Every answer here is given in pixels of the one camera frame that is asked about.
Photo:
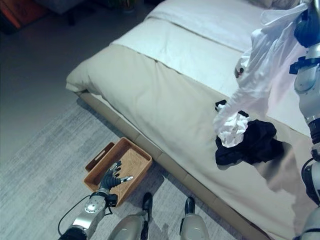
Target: carpet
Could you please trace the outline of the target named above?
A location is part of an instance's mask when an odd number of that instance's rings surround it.
[[[0,165],[0,236],[5,240],[58,239],[60,218],[82,197],[85,165],[123,134],[78,99],[66,108],[10,161]],[[107,239],[126,215],[140,210],[144,193],[153,194],[150,240],[178,240],[184,204],[194,195],[154,162],[141,184],[98,225],[92,240]],[[195,197],[212,240],[244,240],[232,226]],[[61,223],[64,232],[83,208],[77,206]]]

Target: wicker tray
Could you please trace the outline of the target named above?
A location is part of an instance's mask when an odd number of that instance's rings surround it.
[[[97,191],[108,168],[119,160],[122,163],[119,178],[133,176],[133,179],[111,189],[111,194],[118,195],[117,206],[138,186],[152,164],[152,157],[140,147],[125,137],[115,145],[111,142],[85,167],[89,173],[83,181],[91,191]]]

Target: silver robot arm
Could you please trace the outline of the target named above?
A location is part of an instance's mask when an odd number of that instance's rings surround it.
[[[83,211],[74,220],[59,240],[89,240],[93,236],[98,223],[104,218],[106,208],[117,205],[118,196],[110,194],[111,188],[133,179],[133,176],[117,178],[121,162],[114,163],[103,176],[98,191],[94,192]]]
[[[294,89],[299,95],[299,108],[310,129],[312,158],[302,167],[301,176],[307,195],[318,205],[308,217],[301,236],[295,240],[320,239],[320,0],[313,0],[301,15],[294,36],[308,48],[307,54],[290,66],[296,74]]]

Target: basket handle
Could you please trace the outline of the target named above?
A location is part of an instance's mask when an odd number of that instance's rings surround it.
[[[84,168],[87,172],[90,172],[99,162],[100,160],[110,151],[110,149],[115,144],[110,142],[95,158],[93,158]]]

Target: bed frame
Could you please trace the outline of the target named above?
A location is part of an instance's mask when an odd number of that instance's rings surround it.
[[[271,240],[271,238],[254,223],[240,215],[228,206],[222,199],[203,186],[170,156],[156,147],[150,140],[140,134],[135,128],[124,121],[115,111],[96,99],[89,92],[76,93],[97,113],[107,119],[112,125],[119,129],[128,139],[147,151],[158,164],[165,168],[170,174],[178,179],[184,186],[192,191],[199,199],[207,204],[214,212],[221,216],[248,240]]]

